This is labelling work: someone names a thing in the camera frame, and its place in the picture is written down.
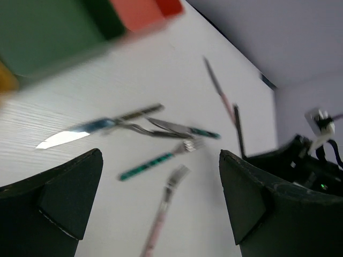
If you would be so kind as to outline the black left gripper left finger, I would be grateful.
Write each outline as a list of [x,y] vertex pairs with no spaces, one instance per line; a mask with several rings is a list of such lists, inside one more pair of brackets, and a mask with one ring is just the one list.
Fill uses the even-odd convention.
[[1,256],[74,256],[102,174],[94,148],[1,187]]

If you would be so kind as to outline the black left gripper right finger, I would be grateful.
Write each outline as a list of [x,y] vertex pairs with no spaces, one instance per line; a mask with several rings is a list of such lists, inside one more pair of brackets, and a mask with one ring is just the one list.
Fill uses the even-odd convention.
[[227,150],[219,173],[243,256],[342,256],[342,198],[294,185]]

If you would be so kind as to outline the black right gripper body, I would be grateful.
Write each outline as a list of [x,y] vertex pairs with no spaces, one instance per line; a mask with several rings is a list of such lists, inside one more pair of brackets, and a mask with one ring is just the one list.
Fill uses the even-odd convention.
[[326,159],[323,146],[315,150],[316,157],[311,156],[308,153],[311,140],[299,134],[279,149],[249,156],[246,161],[290,183],[326,194],[342,194],[342,160],[338,145],[332,139],[327,143],[333,148],[336,163]]

